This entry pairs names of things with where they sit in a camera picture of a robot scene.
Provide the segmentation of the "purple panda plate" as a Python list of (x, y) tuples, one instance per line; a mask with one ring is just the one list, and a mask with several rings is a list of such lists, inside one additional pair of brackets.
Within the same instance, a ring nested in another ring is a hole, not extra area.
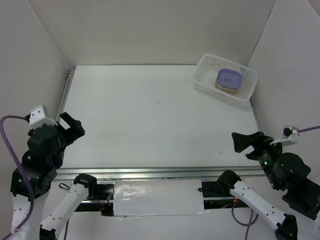
[(230, 90), (238, 90), (243, 82), (243, 76), (235, 70), (231, 70), (228, 68), (221, 69), (216, 77), (216, 84), (219, 87), (230, 89)]
[(219, 85), (216, 85), (215, 88), (219, 91), (222, 91), (222, 92), (225, 92), (225, 93), (229, 93), (231, 95), (235, 94), (239, 89), (236, 88), (236, 89), (233, 89), (233, 88), (227, 88), (227, 87), (222, 87), (222, 86), (219, 86)]

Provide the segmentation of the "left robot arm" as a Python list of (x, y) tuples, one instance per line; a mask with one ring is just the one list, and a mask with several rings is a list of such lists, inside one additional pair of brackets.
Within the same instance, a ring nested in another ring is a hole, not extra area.
[(41, 109), (24, 117), (31, 129), (28, 150), (12, 173), (11, 240), (57, 240), (81, 202), (92, 200), (99, 193), (97, 178), (81, 173), (74, 178), (66, 196), (53, 212), (42, 219), (51, 184), (63, 164), (65, 149), (85, 135), (79, 120), (66, 112), (61, 113), (60, 118), (68, 128), (46, 116)]

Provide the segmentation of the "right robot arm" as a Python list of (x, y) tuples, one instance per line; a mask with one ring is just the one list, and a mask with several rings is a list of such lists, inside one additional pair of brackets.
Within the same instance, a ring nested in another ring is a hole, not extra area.
[(263, 132), (232, 133), (234, 150), (251, 147), (246, 158), (259, 163), (266, 181), (254, 183), (232, 170), (198, 189), (204, 197), (234, 197), (265, 221), (278, 240), (320, 238), (320, 186), (308, 178), (311, 168), (284, 146), (299, 143), (300, 130), (286, 127), (279, 139)]

